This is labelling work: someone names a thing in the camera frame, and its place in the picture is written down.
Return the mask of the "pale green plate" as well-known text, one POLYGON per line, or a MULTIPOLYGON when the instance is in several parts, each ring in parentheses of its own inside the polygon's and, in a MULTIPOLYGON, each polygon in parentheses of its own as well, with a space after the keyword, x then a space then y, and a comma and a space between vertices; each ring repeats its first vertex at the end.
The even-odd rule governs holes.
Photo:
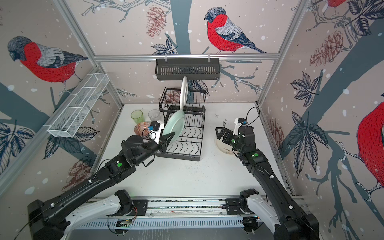
POLYGON ((175 132, 175 136, 174 136, 171 144, 174 143, 180 137, 180 135, 183 133, 184 127, 185 127, 185 121, 186 121, 186 119, 185 119, 184 111, 181 111, 181 110, 176 111, 169 118, 168 122, 166 123, 162 135, 169 134, 171 132, 175 132))

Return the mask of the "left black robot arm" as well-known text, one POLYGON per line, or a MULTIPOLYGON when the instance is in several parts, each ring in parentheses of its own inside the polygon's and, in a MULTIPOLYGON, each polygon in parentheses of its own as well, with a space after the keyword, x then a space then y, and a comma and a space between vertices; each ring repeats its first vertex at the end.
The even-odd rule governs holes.
POLYGON ((31 237, 34 240, 60 240, 72 225, 70 214, 100 192, 120 183, 158 151, 166 151, 175 133, 161 136, 158 142, 144 142, 139 135, 122 141, 122 150, 88 179, 50 200, 35 200, 28 205, 31 237))

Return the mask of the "clear drinking glass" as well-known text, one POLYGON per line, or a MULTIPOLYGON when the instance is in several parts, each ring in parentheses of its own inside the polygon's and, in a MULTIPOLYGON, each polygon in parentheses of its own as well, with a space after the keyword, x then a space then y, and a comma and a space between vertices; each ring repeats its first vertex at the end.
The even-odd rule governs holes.
POLYGON ((162 119, 161 113, 157 109, 150 110, 148 113, 148 116, 149 116, 151 122, 160 121, 162 119))

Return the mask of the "white plate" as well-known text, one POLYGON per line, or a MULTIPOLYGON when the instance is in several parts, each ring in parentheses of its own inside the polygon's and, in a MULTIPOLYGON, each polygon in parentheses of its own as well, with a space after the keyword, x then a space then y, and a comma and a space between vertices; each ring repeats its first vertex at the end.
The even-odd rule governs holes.
POLYGON ((182 87, 180 93, 180 110, 182 111, 187 103, 188 98, 188 78, 186 76, 183 77, 182 87))
POLYGON ((234 155, 233 147, 222 142, 222 140, 215 139, 216 147, 224 154, 234 155))

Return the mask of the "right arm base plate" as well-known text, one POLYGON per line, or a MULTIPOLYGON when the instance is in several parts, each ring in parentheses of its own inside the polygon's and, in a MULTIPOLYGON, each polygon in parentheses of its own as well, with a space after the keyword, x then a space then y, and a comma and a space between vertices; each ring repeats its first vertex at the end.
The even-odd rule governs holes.
POLYGON ((248 201, 256 201, 259 204, 267 204, 267 202, 261 198, 246 198, 240 199, 225 199, 225 203, 221 205, 221 209, 225 210, 227 215, 256 215, 248 206, 248 201))

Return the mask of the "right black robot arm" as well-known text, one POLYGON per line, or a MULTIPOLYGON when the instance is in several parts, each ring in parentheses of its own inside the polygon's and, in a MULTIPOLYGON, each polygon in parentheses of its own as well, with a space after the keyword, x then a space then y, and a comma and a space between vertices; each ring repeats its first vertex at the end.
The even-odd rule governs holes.
POLYGON ((217 139, 237 152, 237 158, 269 198, 267 203, 254 189, 242 191, 239 196, 242 211, 255 213, 275 240, 319 239, 319 221, 313 214, 306 214, 283 187, 267 157, 257 149, 253 129, 241 126, 237 134, 225 127, 215 129, 217 139))

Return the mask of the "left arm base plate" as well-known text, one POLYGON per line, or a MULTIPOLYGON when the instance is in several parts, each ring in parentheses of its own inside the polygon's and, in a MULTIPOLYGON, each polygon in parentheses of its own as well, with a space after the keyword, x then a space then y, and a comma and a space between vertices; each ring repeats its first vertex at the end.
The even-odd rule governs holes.
POLYGON ((122 216, 145 216, 148 200, 131 200, 130 202, 120 206, 114 214, 109 214, 109 217, 122 217, 122 216))

